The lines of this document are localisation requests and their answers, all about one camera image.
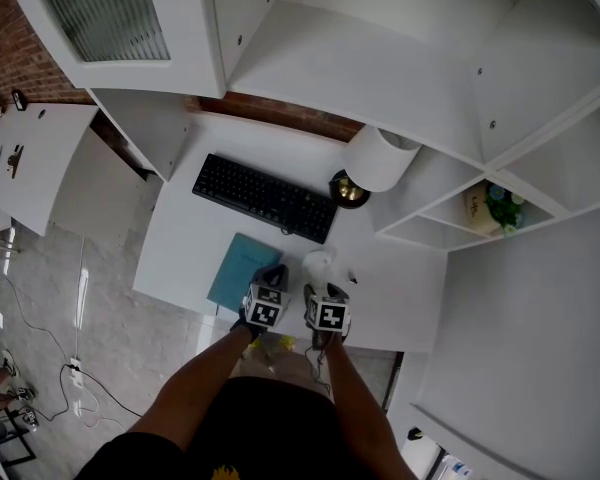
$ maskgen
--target white lamp shade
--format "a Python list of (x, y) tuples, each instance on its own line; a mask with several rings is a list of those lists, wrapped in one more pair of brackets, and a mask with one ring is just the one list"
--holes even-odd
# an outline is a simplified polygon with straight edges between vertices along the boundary
[(344, 148), (345, 170), (359, 187), (384, 192), (398, 183), (421, 147), (395, 133), (365, 125)]

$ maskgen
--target brass lamp base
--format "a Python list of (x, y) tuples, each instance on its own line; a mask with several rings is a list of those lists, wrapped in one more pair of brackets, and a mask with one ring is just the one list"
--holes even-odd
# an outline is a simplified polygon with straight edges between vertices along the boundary
[(331, 178), (329, 193), (338, 206), (350, 210), (360, 208), (371, 197), (371, 192), (356, 185), (344, 169)]

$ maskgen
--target wire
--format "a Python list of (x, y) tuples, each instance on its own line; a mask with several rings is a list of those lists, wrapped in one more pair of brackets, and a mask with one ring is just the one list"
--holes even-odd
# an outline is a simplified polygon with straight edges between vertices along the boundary
[[(84, 252), (84, 236), (82, 237), (82, 248), (80, 250), (80, 273), (82, 274), (82, 261), (83, 261), (83, 252)], [(68, 363), (68, 359), (67, 359), (67, 355), (64, 353), (64, 350), (62, 349), (62, 347), (60, 346), (60, 343), (58, 342), (58, 340), (56, 339), (56, 337), (54, 336), (54, 334), (48, 330), (48, 329), (44, 329), (42, 327), (36, 327), (35, 325), (31, 325), (26, 317), (24, 316), (24, 311), (22, 310), (22, 305), (20, 304), (20, 299), (18, 298), (18, 292), (17, 289), (15, 287), (15, 285), (13, 284), (13, 282), (11, 281), (11, 279), (9, 279), (7, 276), (3, 276), (2, 279), (0, 279), (0, 283), (3, 281), (7, 281), (9, 283), (9, 286), (11, 286), (11, 290), (13, 290), (13, 295), (16, 299), (16, 303), (18, 305), (18, 309), (20, 310), (20, 316), (22, 317), (22, 321), (25, 323), (25, 325), (31, 329), (33, 329), (34, 331), (40, 331), (40, 332), (46, 332), (49, 336), (51, 336), (53, 338), (53, 341), (55, 342), (55, 344), (58, 346), (58, 350), (60, 350), (60, 353), (62, 354), (62, 357), (64, 358), (64, 364), (62, 365), (62, 367), (60, 368), (60, 373), (59, 373), (59, 383), (60, 383), (60, 389), (62, 390), (62, 396), (64, 398), (64, 403), (66, 405), (66, 407), (53, 414), (52, 416), (47, 416), (45, 415), (40, 409), (37, 409), (33, 406), (31, 406), (31, 410), (33, 410), (36, 414), (39, 414), (40, 416), (42, 416), (45, 420), (47, 420), (49, 423), (51, 423), (53, 420), (55, 420), (58, 416), (65, 414), (66, 412), (69, 411), (69, 399), (67, 398), (67, 394), (64, 390), (64, 385), (62, 384), (62, 372), (64, 371), (65, 368), (69, 368), (72, 370), (76, 370), (79, 372), (82, 372), (83, 375), (86, 375), (87, 377), (89, 377), (91, 380), (95, 381), (102, 389), (104, 389), (104, 391), (107, 393), (107, 395), (109, 395), (120, 407), (122, 407), (125, 411), (130, 412), (131, 414), (134, 414), (135, 416), (137, 416), (138, 418), (141, 418), (142, 416), (140, 414), (138, 414), (135, 411), (132, 411), (131, 409), (129, 409), (128, 407), (125, 407), (124, 405), (122, 405), (118, 399), (113, 396), (111, 394), (111, 392), (102, 385), (102, 383), (96, 379), (95, 377), (89, 375), (88, 373), (76, 368), (75, 366), (71, 365), (71, 364), (67, 364)], [(77, 311), (78, 311), (78, 305), (76, 304), (76, 316), (77, 316)], [(78, 336), (79, 336), (79, 330), (77, 329), (76, 326), (76, 357), (78, 356)], [(100, 408), (100, 402), (98, 401), (98, 399), (95, 397), (95, 395), (93, 395), (93, 393), (91, 393), (89, 390), (87, 390), (87, 392), (93, 396), (93, 398), (96, 400), (97, 408), (94, 412), (96, 412), (99, 408)], [(112, 418), (101, 418), (100, 420), (98, 420), (98, 422), (96, 422), (95, 425), (90, 426), (88, 425), (86, 422), (82, 421), (82, 423), (84, 423), (84, 425), (88, 428), (95, 428), (98, 426), (98, 423), (100, 423), (100, 421), (114, 421), (115, 423), (117, 423), (118, 425), (120, 425), (120, 427), (122, 427), (122, 425), (120, 424), (120, 422), (118, 422), (117, 420), (114, 420)]]
[(127, 431), (127, 429), (122, 426), (122, 423), (120, 423), (118, 420), (114, 420), (113, 418), (100, 418), (100, 419), (98, 419), (98, 421), (96, 421), (95, 425), (89, 425), (86, 421), (84, 421), (82, 419), (82, 416), (80, 416), (80, 410), (81, 409), (78, 408), (78, 418), (80, 418), (80, 421), (82, 422), (82, 424), (90, 430), (93, 430), (98, 425), (100, 425), (101, 421), (113, 421), (114, 423), (117, 423), (120, 426), (120, 428), (122, 429), (123, 432)]
[(135, 411), (132, 411), (132, 410), (131, 410), (131, 409), (129, 409), (128, 407), (126, 407), (126, 406), (122, 405), (122, 404), (121, 404), (121, 403), (118, 401), (118, 399), (117, 399), (115, 396), (113, 396), (113, 395), (111, 394), (111, 392), (110, 392), (110, 391), (109, 391), (107, 388), (105, 388), (105, 387), (103, 386), (103, 384), (102, 384), (102, 383), (101, 383), (101, 382), (100, 382), (98, 379), (96, 379), (96, 378), (95, 378), (95, 377), (93, 377), (92, 375), (89, 375), (89, 374), (88, 374), (87, 372), (85, 372), (84, 370), (79, 370), (79, 369), (78, 369), (78, 368), (76, 368), (75, 366), (72, 366), (72, 365), (66, 365), (66, 366), (69, 366), (69, 368), (71, 368), (71, 369), (73, 369), (73, 370), (77, 370), (77, 371), (79, 371), (79, 372), (82, 372), (82, 374), (83, 374), (83, 375), (86, 375), (86, 376), (87, 376), (87, 377), (89, 377), (89, 378), (90, 378), (92, 381), (96, 382), (96, 384), (98, 384), (98, 385), (99, 385), (99, 386), (100, 386), (102, 389), (104, 389), (105, 393), (106, 393), (107, 395), (109, 395), (109, 396), (110, 396), (110, 397), (113, 399), (113, 401), (114, 401), (115, 403), (117, 403), (117, 404), (118, 404), (120, 407), (122, 407), (122, 408), (123, 408), (125, 411), (127, 411), (127, 412), (130, 412), (131, 414), (135, 414), (135, 415), (136, 415), (138, 418), (142, 418), (142, 416), (141, 416), (140, 414), (138, 414), (137, 412), (135, 412)]
[(60, 412), (55, 413), (53, 416), (49, 417), (46, 416), (40, 409), (36, 409), (35, 407), (31, 407), (31, 409), (35, 412), (37, 412), (40, 416), (42, 416), (45, 420), (47, 420), (49, 423), (51, 423), (53, 420), (55, 420), (58, 416), (60, 416), (61, 414), (64, 414), (65, 412), (69, 411), (69, 400), (67, 399), (67, 394), (64, 392), (64, 386), (62, 385), (62, 372), (64, 371), (64, 369), (69, 366), (68, 364), (63, 364), (62, 368), (60, 368), (60, 389), (62, 390), (62, 396), (64, 397), (64, 403), (67, 405), (67, 407), (65, 409), (63, 409)]
[[(78, 314), (78, 310), (80, 308), (80, 279), (82, 278), (82, 260), (84, 258), (83, 256), (84, 254), (84, 235), (82, 235), (82, 246), (80, 247), (80, 270), (78, 271), (78, 289), (77, 289), (77, 295), (76, 295), (76, 357), (80, 357), (78, 355), (78, 339), (80, 336), (80, 329), (78, 327), (78, 318), (80, 317), (80, 315)], [(85, 292), (82, 294), (82, 304), (84, 307), (84, 298), (86, 297), (86, 290)]]
[(96, 401), (96, 408), (95, 409), (87, 409), (86, 407), (82, 407), (81, 409), (83, 411), (87, 411), (87, 412), (93, 412), (96, 413), (100, 410), (100, 400), (98, 400), (96, 398), (96, 395), (94, 395), (91, 391), (89, 391), (86, 387), (83, 388), (87, 393), (89, 393), (89, 395), (91, 395), (91, 398), (93, 398)]
[(92, 430), (92, 429), (96, 428), (98, 425), (100, 425), (101, 421), (112, 421), (114, 423), (117, 423), (118, 426), (122, 429), (123, 432), (127, 431), (127, 429), (122, 426), (122, 423), (120, 423), (118, 420), (115, 420), (113, 418), (99, 418), (98, 421), (96, 421), (95, 424), (93, 424), (93, 425), (89, 425), (86, 421), (84, 421), (84, 418), (82, 417), (82, 411), (87, 411), (87, 412), (90, 412), (92, 414), (95, 414), (100, 409), (100, 401), (98, 400), (98, 398), (91, 391), (89, 391), (86, 387), (84, 388), (84, 390), (87, 393), (89, 393), (89, 395), (91, 395), (91, 398), (93, 398), (96, 401), (96, 408), (95, 409), (87, 409), (86, 407), (82, 407), (80, 405), (80, 399), (78, 399), (78, 418), (80, 419), (80, 421), (82, 422), (82, 424), (85, 427), (87, 427), (88, 429)]
[(317, 383), (320, 384), (321, 386), (323, 386), (326, 390), (327, 390), (327, 394), (329, 396), (331, 396), (331, 386), (329, 384), (327, 384), (326, 382), (320, 380), (320, 376), (322, 375), (322, 360), (324, 359), (324, 356), (327, 354), (327, 347), (329, 345), (331, 345), (331, 342), (333, 341), (333, 333), (331, 334), (331, 337), (329, 338), (329, 341), (327, 342), (327, 344), (322, 347), (322, 350), (320, 351), (320, 355), (318, 356), (318, 368), (317, 368), (317, 372), (316, 369), (313, 367), (313, 363), (311, 362), (311, 359), (309, 359), (309, 350), (313, 349), (313, 344), (311, 344), (309, 346), (309, 348), (307, 348), (307, 350), (304, 351), (304, 357), (307, 360), (307, 362), (309, 363), (309, 366), (311, 367), (311, 374), (313, 375), (313, 380)]
[(40, 332), (46, 332), (49, 336), (51, 336), (53, 338), (53, 341), (56, 342), (56, 345), (58, 346), (58, 349), (60, 350), (60, 353), (62, 354), (62, 357), (64, 358), (64, 362), (68, 362), (67, 360), (67, 354), (64, 353), (64, 350), (62, 350), (62, 347), (60, 346), (60, 343), (58, 342), (58, 340), (56, 339), (56, 337), (53, 335), (53, 333), (48, 330), (48, 329), (44, 329), (42, 327), (36, 327), (35, 325), (31, 325), (27, 319), (24, 316), (24, 312), (22, 311), (22, 305), (20, 304), (20, 299), (18, 298), (18, 293), (16, 291), (16, 287), (14, 286), (13, 282), (11, 281), (11, 279), (9, 279), (7, 276), (3, 276), (2, 279), (0, 279), (0, 283), (2, 283), (3, 281), (7, 281), (9, 283), (9, 286), (11, 286), (11, 289), (13, 290), (13, 295), (16, 299), (16, 303), (18, 304), (18, 309), (20, 310), (20, 316), (22, 317), (22, 321), (25, 323), (25, 325), (27, 327), (29, 327), (30, 329), (33, 329), (34, 331), (40, 331)]

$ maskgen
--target hand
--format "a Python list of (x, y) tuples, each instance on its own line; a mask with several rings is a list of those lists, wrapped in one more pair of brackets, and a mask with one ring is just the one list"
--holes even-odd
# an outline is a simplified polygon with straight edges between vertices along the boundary
[(247, 329), (249, 329), (249, 332), (251, 333), (251, 343), (256, 341), (260, 337), (261, 334), (264, 334), (265, 332), (267, 332), (268, 329), (266, 327), (247, 322), (247, 318), (245, 316), (245, 311), (244, 311), (244, 306), (240, 306), (238, 315), (240, 315), (240, 318), (238, 318), (238, 321), (231, 326), (231, 330), (233, 331), (237, 327), (241, 327), (241, 326), (246, 327)]

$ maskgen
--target desk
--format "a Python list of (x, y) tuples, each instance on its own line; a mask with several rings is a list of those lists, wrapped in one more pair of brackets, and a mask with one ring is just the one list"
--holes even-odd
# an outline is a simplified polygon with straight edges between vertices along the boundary
[[(9, 105), (0, 118), (0, 208), (44, 236), (49, 222), (122, 245), (140, 178), (89, 125), (94, 105)], [(7, 159), (24, 147), (15, 177)]]
[[(336, 251), (332, 282), (351, 298), (350, 345), (428, 352), (440, 310), (446, 254), (377, 237), (368, 208), (339, 209), (325, 246), (285, 236), (278, 228), (191, 193), (208, 153), (328, 193), (344, 144), (246, 119), (197, 114), (171, 180), (163, 185), (142, 248), (134, 289), (206, 315), (206, 300), (233, 236), (240, 232), (283, 251), (292, 300), (277, 332), (309, 337), (304, 324), (300, 265), (323, 247)], [(358, 284), (347, 282), (351, 269)], [(235, 320), (228, 310), (221, 318)]]

